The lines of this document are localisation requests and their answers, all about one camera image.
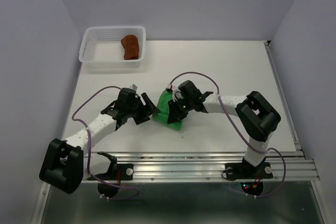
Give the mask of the green towel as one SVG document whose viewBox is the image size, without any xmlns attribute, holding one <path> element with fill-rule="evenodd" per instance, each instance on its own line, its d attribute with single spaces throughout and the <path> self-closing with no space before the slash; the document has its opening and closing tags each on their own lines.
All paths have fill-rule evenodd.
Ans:
<svg viewBox="0 0 336 224">
<path fill-rule="evenodd" d="M 167 120 L 169 117 L 169 104 L 168 102 L 172 100 L 172 90 L 165 89 L 157 102 L 156 107 L 160 110 L 160 113 L 152 116 L 153 120 L 159 122 L 160 124 L 167 126 L 173 130 L 179 131 L 182 128 L 183 121 L 168 124 Z"/>
</svg>

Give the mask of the brown towel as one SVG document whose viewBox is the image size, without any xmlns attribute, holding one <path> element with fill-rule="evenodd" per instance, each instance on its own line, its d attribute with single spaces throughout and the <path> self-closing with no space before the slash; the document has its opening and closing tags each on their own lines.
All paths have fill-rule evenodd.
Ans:
<svg viewBox="0 0 336 224">
<path fill-rule="evenodd" d="M 124 49 L 124 60 L 137 60 L 139 58 L 139 42 L 135 35 L 126 35 L 121 39 Z"/>
</svg>

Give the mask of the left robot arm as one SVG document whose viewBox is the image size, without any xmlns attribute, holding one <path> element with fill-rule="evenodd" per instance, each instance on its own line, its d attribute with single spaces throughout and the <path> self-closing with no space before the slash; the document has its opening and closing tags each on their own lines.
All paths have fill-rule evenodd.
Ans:
<svg viewBox="0 0 336 224">
<path fill-rule="evenodd" d="M 67 194 L 73 193 L 87 178 L 101 183 L 111 179 L 117 181 L 112 186 L 116 194 L 121 187 L 119 181 L 125 175 L 125 169 L 119 168 L 117 158 L 106 152 L 98 152 L 93 156 L 92 148 L 126 124 L 128 119 L 133 119 L 139 125 L 159 112 L 146 93 L 138 95 L 132 88 L 121 88 L 117 99 L 90 124 L 72 116 L 72 120 L 80 122 L 83 129 L 64 140 L 56 138 L 49 143 L 39 179 Z"/>
</svg>

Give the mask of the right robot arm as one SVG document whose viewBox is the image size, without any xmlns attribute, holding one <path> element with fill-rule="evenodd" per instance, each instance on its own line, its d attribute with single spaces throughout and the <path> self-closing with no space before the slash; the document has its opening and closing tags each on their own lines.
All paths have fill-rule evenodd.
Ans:
<svg viewBox="0 0 336 224">
<path fill-rule="evenodd" d="M 190 111 L 202 113 L 224 113 L 240 137 L 244 137 L 232 120 L 240 119 L 249 139 L 243 139 L 247 151 L 239 169 L 248 177 L 260 172 L 260 165 L 265 161 L 267 147 L 272 133 L 281 121 L 280 114 L 264 98 L 253 91 L 248 95 L 220 95 L 211 91 L 202 93 L 195 84 L 187 80 L 178 87 L 171 87 L 172 99 L 168 102 L 168 124 L 179 122 Z"/>
</svg>

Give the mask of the white plastic perforated basket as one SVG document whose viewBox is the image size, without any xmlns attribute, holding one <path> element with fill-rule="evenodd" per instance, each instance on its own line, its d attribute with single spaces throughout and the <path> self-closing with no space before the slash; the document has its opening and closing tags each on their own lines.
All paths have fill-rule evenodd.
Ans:
<svg viewBox="0 0 336 224">
<path fill-rule="evenodd" d="M 128 35 L 138 39 L 139 57 L 124 59 L 121 40 Z M 146 32 L 142 26 L 96 26 L 88 28 L 79 49 L 79 61 L 92 68 L 138 68 L 145 58 Z"/>
</svg>

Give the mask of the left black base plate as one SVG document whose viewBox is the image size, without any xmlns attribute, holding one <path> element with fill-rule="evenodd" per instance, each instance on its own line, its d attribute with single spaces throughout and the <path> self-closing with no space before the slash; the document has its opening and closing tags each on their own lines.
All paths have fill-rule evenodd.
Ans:
<svg viewBox="0 0 336 224">
<path fill-rule="evenodd" d="M 110 164 L 107 170 L 102 172 L 94 172 L 94 175 L 102 180 L 115 180 L 115 181 L 131 181 L 133 179 L 134 165 L 127 164 Z"/>
</svg>

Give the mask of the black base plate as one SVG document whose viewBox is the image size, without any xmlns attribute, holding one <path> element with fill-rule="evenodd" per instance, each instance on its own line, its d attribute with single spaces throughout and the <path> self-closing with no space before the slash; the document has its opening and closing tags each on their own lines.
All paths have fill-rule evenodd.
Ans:
<svg viewBox="0 0 336 224">
<path fill-rule="evenodd" d="M 228 181 L 235 181 L 237 179 L 272 179 L 272 169 L 269 162 L 263 162 L 257 167 L 249 163 L 226 163 L 222 171 L 222 177 Z"/>
<path fill-rule="evenodd" d="M 134 165 L 127 164 L 110 164 L 107 170 L 102 172 L 94 172 L 94 175 L 102 180 L 115 180 L 115 181 L 131 181 L 133 179 Z"/>
</svg>

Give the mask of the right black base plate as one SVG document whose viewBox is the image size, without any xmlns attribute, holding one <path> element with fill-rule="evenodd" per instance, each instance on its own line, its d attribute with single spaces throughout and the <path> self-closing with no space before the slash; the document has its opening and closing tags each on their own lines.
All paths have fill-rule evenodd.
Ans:
<svg viewBox="0 0 336 224">
<path fill-rule="evenodd" d="M 222 177 L 228 181 L 235 181 L 237 179 L 272 179 L 272 169 L 269 162 L 263 162 L 257 167 L 249 163 L 226 163 L 222 171 Z"/>
</svg>

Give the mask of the aluminium rail frame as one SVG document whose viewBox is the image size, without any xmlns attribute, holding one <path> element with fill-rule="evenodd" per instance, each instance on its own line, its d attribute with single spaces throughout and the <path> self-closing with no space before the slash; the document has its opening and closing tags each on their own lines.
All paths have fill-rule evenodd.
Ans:
<svg viewBox="0 0 336 224">
<path fill-rule="evenodd" d="M 299 223 L 330 223 L 321 195 L 320 178 L 312 160 L 304 157 L 263 41 L 147 41 L 145 58 L 138 68 L 92 68 L 82 64 L 71 103 L 65 132 L 60 140 L 83 129 L 74 115 L 90 124 L 121 88 L 135 84 L 137 94 L 145 92 L 156 106 L 168 84 L 178 87 L 190 80 L 202 92 L 220 95 L 261 93 L 281 116 L 269 139 L 264 162 L 269 162 L 272 179 L 222 177 L 226 163 L 242 162 L 249 139 L 241 121 L 224 113 L 190 111 L 179 131 L 150 120 L 136 125 L 133 119 L 92 148 L 92 155 L 106 152 L 118 164 L 133 164 L 133 179 L 119 181 L 87 178 L 82 185 L 96 185 L 96 202 L 112 209 L 124 204 L 143 207 L 149 195 L 171 201 L 179 213 L 205 200 L 194 217 L 204 221 L 209 203 L 223 205 L 225 220 L 238 218 L 259 223 L 292 223 L 293 211 Z"/>
</svg>

